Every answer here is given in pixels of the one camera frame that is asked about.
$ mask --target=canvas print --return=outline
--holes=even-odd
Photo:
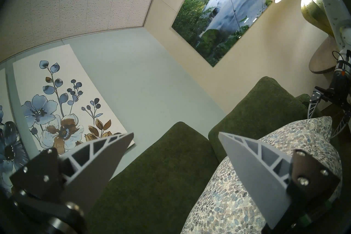
[[[55,147],[63,154],[83,142],[126,133],[70,45],[25,57],[13,68],[38,150]]]
[[[0,89],[0,188],[10,197],[13,188],[10,176],[28,162],[28,154],[13,121],[5,69],[0,70]]]
[[[215,66],[271,0],[185,0],[172,28]]]

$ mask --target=green couch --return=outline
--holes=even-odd
[[[209,132],[209,140],[183,122],[113,178],[87,216],[90,233],[179,234],[226,152],[218,132],[253,139],[306,119],[309,95],[293,97],[264,77]],[[317,111],[314,117],[321,116]]]

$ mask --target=ceiling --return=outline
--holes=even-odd
[[[35,45],[142,26],[151,0],[7,0],[0,11],[2,59]]]

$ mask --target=patterned throw pillow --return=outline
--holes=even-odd
[[[294,149],[303,149],[342,178],[339,154],[329,143],[331,123],[330,117],[296,121],[260,140],[290,156]],[[341,184],[330,201],[340,196]],[[265,223],[226,157],[191,210],[181,234],[259,234]]]

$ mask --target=painted flower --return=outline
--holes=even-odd
[[[75,114],[66,115],[62,119],[59,115],[55,117],[42,132],[40,145],[45,149],[55,147],[62,155],[66,150],[74,148],[77,141],[82,139],[84,128],[81,125],[78,126],[78,118]]]
[[[2,106],[0,106],[0,123],[2,122],[3,116],[4,116],[4,112],[2,111]]]
[[[22,111],[26,117],[28,127],[32,127],[36,122],[37,124],[47,124],[55,119],[52,113],[56,111],[57,102],[54,100],[47,100],[44,95],[35,95],[32,102],[26,101],[22,105]]]
[[[18,170],[28,162],[22,142],[17,141],[18,133],[13,122],[6,122],[4,130],[0,129],[0,174],[1,186],[6,194],[11,194],[12,183],[10,176],[13,167]]]

